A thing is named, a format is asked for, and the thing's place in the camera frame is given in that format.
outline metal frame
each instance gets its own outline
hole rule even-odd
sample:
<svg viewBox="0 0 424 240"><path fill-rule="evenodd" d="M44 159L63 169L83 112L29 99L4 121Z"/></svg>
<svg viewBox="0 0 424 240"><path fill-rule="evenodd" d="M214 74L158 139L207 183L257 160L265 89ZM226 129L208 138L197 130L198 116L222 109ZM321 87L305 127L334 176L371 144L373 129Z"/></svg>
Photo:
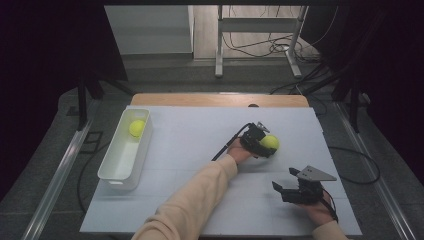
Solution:
<svg viewBox="0 0 424 240"><path fill-rule="evenodd" d="M361 135L357 133L355 129L350 125L349 114L347 113L346 109L343 106L341 106L341 103L336 102L334 104L340 115L340 118L342 119L346 132L348 133L356 150L370 156L371 154L369 153L367 147L365 146L364 141L361 138ZM367 161L365 158L363 159L364 159L363 164L365 166L365 170L367 171L368 175L373 179L376 178L377 173L375 172L371 163ZM393 196L392 192L390 191L383 177L380 177L380 179L376 183L374 183L374 187L378 195L380 196L381 202L385 206L387 213L392 219L393 224L396 230L398 231L401 239L403 240L417 239L411 227L409 226L408 220L406 219L405 214L400 208L399 203L396 201L395 197Z"/></svg>
<svg viewBox="0 0 424 240"><path fill-rule="evenodd" d="M218 44L215 56L215 76L223 76L222 38L224 32L254 32L254 33L293 33L290 45L286 48L287 60L295 78L301 78L299 66L294 55L297 39L306 14L306 6L301 6L297 18L223 18L222 5L218 6Z"/></svg>
<svg viewBox="0 0 424 240"><path fill-rule="evenodd" d="M88 133L88 130L93 123L93 119L96 115L97 109L100 106L100 100L92 100L87 114L87 121L81 131L76 131L59 167L56 170L46 192L41 199L37 210L35 211L27 229L25 230L22 240L26 239L38 239L46 225L46 222L50 216L50 213L59 197L62 187L71 171L72 165L78 155L78 152L84 142L84 139Z"/></svg>

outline metal rail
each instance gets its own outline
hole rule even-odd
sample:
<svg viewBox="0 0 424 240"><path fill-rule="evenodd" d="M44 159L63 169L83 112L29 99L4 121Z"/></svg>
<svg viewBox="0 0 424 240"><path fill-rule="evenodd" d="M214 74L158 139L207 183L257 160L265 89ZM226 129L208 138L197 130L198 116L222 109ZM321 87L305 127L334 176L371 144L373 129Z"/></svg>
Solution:
<svg viewBox="0 0 424 240"><path fill-rule="evenodd" d="M338 113L340 114L340 118L343 121L344 127L346 128L347 133L349 134L350 139L352 140L353 145L355 146L357 151L360 151L364 154L370 156L367 147L365 146L361 135L356 133L352 128L349 122L349 115L346 109L341 106L341 103L334 103ZM369 161L364 159L363 161L365 165L365 169L371 178L375 178L377 174L374 171L373 166ZM374 187L381 198L390 218L393 221L393 224L396 230L399 233L399 236L403 240L416 240L415 234L413 233L411 227L409 226L408 220L405 217L402 209L399 206L399 203L396 201L389 187L387 186L386 181L383 177L380 177L380 180L374 183Z"/></svg>
<svg viewBox="0 0 424 240"><path fill-rule="evenodd" d="M22 240L38 239L40 237L50 216L50 213L56 203L56 200L62 191L69 172L71 171L72 165L75 162L84 139L87 136L88 130L93 123L93 119L96 115L97 109L99 108L100 102L100 100L91 100L88 109L87 124L83 129L81 129L81 131L75 132L74 137L72 138L71 143L69 144L68 149L66 150L65 155L63 156L62 161L56 170L56 173L50 181L50 184L47 187L47 190L44 193L44 196L41 199L37 210L35 211L27 229L22 236Z"/></svg>

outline wooden table edge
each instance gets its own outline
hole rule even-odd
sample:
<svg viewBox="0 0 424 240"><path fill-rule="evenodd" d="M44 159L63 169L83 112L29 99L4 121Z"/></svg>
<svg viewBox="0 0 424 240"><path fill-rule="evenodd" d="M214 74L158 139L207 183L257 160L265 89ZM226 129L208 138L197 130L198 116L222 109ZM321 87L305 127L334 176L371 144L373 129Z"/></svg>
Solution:
<svg viewBox="0 0 424 240"><path fill-rule="evenodd" d="M138 93L131 105L190 107L309 107L301 95L268 95L243 93Z"/></svg>

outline white cabinet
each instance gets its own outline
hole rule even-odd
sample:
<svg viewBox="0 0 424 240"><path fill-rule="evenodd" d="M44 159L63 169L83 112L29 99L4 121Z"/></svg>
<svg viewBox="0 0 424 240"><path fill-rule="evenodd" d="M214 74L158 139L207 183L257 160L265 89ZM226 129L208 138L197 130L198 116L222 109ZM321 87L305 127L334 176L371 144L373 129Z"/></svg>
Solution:
<svg viewBox="0 0 424 240"><path fill-rule="evenodd" d="M193 52L193 6L105 6L121 55Z"/></svg>

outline human hand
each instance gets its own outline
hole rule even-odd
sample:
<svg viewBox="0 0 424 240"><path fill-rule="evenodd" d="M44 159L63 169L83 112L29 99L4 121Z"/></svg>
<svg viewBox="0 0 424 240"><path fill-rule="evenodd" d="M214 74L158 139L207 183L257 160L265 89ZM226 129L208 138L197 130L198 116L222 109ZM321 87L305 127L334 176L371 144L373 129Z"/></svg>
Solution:
<svg viewBox="0 0 424 240"><path fill-rule="evenodd" d="M234 158L237 164L246 161L249 157L254 155L244 149L240 143L240 138L236 138L234 142L228 147L227 154Z"/></svg>
<svg viewBox="0 0 424 240"><path fill-rule="evenodd" d="M330 203L330 195L326 191L323 191L324 193L324 200L328 203ZM326 223L329 223L333 221L333 217L330 214L330 211L327 209L324 204L321 202L317 202L315 204L296 204L300 206L301 208L305 209L308 213L309 218L314 222L317 226L324 225Z"/></svg>

